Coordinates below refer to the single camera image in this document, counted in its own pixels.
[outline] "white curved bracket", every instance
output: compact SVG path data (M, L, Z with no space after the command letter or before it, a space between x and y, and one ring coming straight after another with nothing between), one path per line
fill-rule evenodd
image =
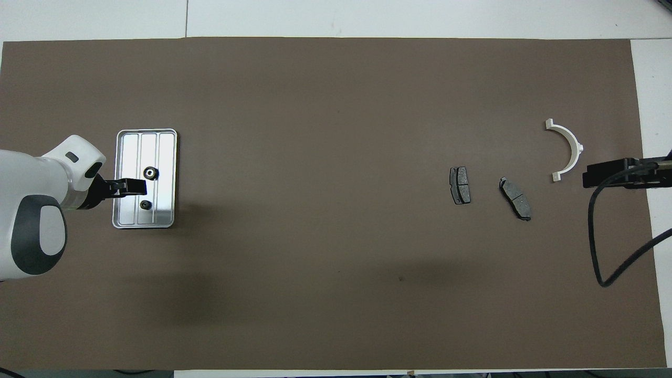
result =
M579 155L583 152L583 146L579 143L574 134L566 127L562 127L559 124L553 124L553 118L546 120L546 130L553 130L562 134L567 139L567 142L569 142L569 147L572 149L572 157L569 159L567 166L563 170L553 172L551 174L551 176L553 176L553 182L560 181L560 175L569 172L569 170L574 168L574 166L577 164Z

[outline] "black cable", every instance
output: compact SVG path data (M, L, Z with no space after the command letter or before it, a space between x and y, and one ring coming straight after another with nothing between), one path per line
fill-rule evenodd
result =
M11 378L26 378L23 375L20 375L19 373L15 373L11 370L7 370L7 369L1 368L1 367L0 367L0 373L2 373L4 375L7 375L8 377L11 377Z
M602 280L602 274L599 271L599 263L597 262L597 252L595 251L595 230L593 229L593 214L595 212L595 201L597 200L597 196L599 193L609 186L612 182L623 178L629 174L635 174L638 172L645 172L651 169L657 169L658 168L658 163L655 162L649 162L645 163L642 165L637 165L635 167L631 167L628 169L624 169L616 174L613 174L609 176L606 180L604 180L600 185L597 186L595 191L593 192L593 195L590 198L590 202L588 202L588 241L590 243L590 255L591 258L593 259L593 269L595 271L595 277L597 278L597 283L599 283L600 286L602 287L607 287L614 283L614 281L621 275L623 272L625 272L626 269L632 265L635 261L637 261L638 258L642 257L643 254L645 254L647 251L649 251L651 248L653 248L655 245L660 243L661 241L667 239L668 237L672 236L672 229L669 229L662 234L654 237L653 239L649 240L646 242L644 245L639 247L630 257L628 257L625 261L623 261L623 264L621 264L615 271L612 273L609 278L606 280Z
M141 370L141 371L123 371L123 370L114 370L117 373L125 374L125 375L138 375L138 374L145 374L149 373L150 371L153 370Z
M611 377L605 377L605 376L603 376L603 375L597 375L597 374L593 373L593 372L590 371L590 370L584 370L583 372L586 373L586 374L588 374L588 375L592 375L592 376L595 377L595 378L611 378Z

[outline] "white table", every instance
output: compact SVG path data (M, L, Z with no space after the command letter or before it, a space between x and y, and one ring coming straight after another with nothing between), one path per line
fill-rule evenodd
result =
M631 39L644 157L663 156L672 148L672 12L655 0L0 0L0 41L194 36ZM648 203L653 235L672 227L672 188L648 190ZM655 262L672 367L672 240L656 247ZM405 373L182 371L175 376Z

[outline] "metal tray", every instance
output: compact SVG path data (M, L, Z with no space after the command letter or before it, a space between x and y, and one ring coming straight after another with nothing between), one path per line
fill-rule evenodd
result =
M144 176L145 168L158 171L155 180ZM121 130L117 134L115 178L138 178L147 182L147 195L115 198L112 225L118 229L170 227L175 220L177 132L172 128ZM147 209L143 201L151 202Z

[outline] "brown mat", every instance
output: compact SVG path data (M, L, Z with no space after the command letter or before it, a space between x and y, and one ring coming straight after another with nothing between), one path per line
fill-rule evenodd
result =
M585 146L557 183L547 118ZM653 255L603 289L587 243L581 172L641 157L627 40L5 43L0 148L78 134L113 162L119 130L166 127L175 225L69 213L56 268L0 284L0 366L665 366ZM597 232L611 271L651 237L646 193L606 190Z

